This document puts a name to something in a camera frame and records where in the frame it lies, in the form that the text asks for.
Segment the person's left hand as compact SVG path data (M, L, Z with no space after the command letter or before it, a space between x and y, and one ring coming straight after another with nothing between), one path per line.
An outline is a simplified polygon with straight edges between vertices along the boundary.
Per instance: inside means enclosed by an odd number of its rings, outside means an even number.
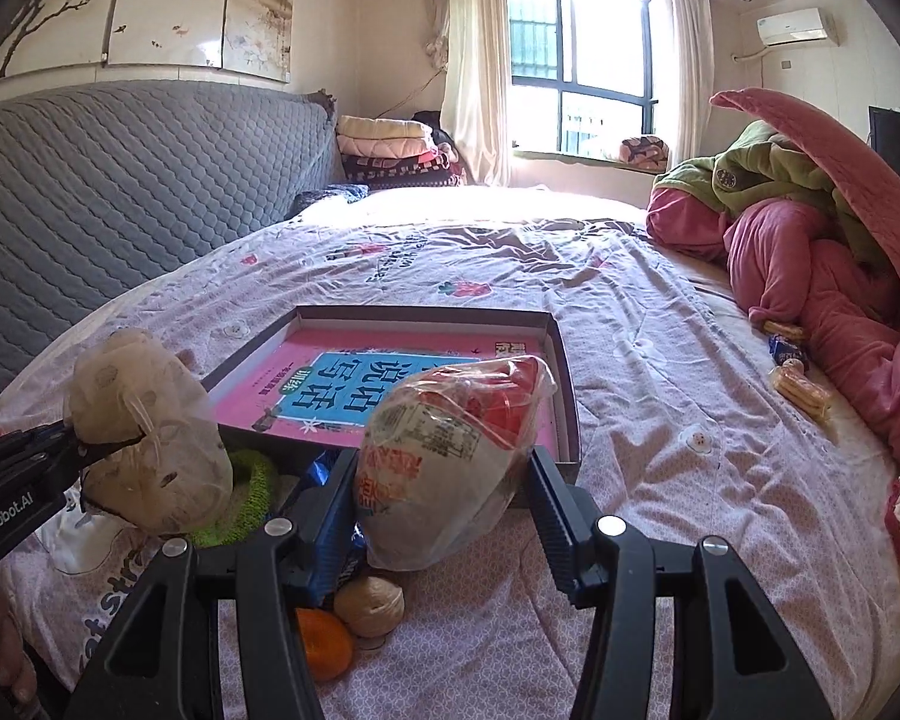
M28 706L37 694L34 665L23 650L22 634L9 606L9 598L1 587L0 686L9 689L21 707Z

